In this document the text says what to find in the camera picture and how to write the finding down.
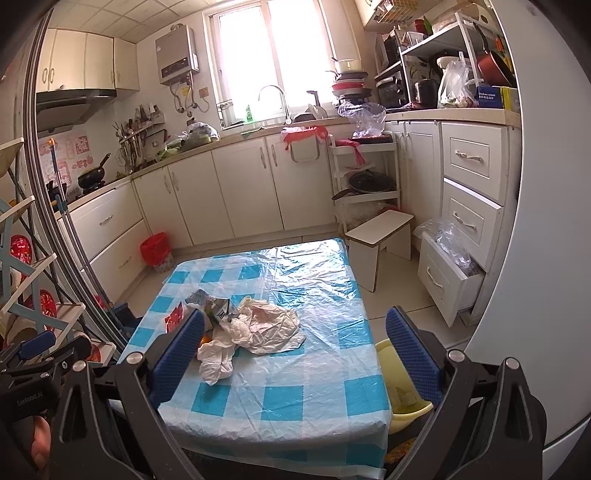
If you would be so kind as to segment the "person left hand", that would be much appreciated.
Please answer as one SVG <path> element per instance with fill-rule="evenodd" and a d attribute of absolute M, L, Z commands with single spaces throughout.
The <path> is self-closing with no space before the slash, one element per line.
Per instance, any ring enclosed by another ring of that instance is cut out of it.
<path fill-rule="evenodd" d="M 49 462 L 51 448 L 51 431 L 48 422 L 40 416 L 33 417 L 34 434 L 31 444 L 31 457 L 42 471 Z"/>

